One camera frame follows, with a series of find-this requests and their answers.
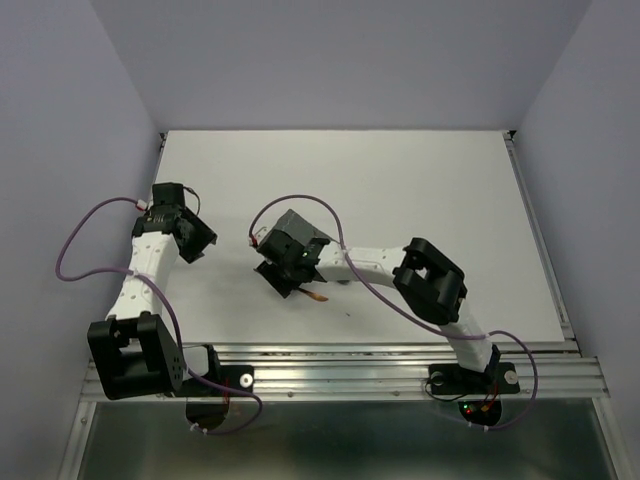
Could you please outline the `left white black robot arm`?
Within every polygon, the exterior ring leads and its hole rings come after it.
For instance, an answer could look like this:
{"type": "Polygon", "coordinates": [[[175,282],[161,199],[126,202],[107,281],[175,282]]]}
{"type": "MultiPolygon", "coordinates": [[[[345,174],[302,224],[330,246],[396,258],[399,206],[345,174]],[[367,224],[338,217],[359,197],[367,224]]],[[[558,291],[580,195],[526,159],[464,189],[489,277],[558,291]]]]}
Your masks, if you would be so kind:
{"type": "Polygon", "coordinates": [[[163,321],[161,296],[176,260],[191,264],[216,243],[217,234],[186,204],[187,188],[152,186],[151,205],[132,230],[131,259],[118,297],[87,340],[108,399],[171,394],[182,383],[185,362],[163,321]]]}

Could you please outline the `copper knife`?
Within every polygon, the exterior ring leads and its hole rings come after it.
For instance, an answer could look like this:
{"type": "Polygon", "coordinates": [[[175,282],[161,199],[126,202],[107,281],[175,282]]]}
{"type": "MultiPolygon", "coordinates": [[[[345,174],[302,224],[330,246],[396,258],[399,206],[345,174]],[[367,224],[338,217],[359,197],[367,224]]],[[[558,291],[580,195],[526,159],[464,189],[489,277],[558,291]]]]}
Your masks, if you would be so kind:
{"type": "Polygon", "coordinates": [[[329,300],[329,298],[325,295],[310,291],[302,287],[299,287],[298,291],[317,302],[327,302],[329,300]]]}

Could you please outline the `grey cloth napkin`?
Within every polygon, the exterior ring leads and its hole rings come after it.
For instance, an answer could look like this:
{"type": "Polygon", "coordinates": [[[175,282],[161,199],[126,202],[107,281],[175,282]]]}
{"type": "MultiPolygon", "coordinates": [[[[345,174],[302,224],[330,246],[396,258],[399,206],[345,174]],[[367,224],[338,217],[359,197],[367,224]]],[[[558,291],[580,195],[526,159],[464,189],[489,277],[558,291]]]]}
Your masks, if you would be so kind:
{"type": "Polygon", "coordinates": [[[327,239],[329,242],[333,241],[331,236],[312,225],[293,209],[288,209],[281,217],[278,218],[274,225],[274,229],[286,233],[293,240],[296,240],[303,245],[310,243],[313,239],[327,239]]]}

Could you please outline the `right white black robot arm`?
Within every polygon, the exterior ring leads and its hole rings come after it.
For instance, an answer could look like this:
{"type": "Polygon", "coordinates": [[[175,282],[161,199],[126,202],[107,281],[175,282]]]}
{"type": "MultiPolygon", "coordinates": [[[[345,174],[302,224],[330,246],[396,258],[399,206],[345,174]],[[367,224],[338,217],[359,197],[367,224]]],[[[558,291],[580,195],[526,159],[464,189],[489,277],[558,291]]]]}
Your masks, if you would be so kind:
{"type": "Polygon", "coordinates": [[[449,341],[466,387],[482,390],[495,380],[500,352],[466,305],[465,275],[429,241],[347,248],[323,236],[302,242],[273,227],[252,235],[251,245],[264,258],[257,272],[282,297],[313,282],[359,282],[379,299],[378,286],[393,289],[412,320],[449,341]]]}

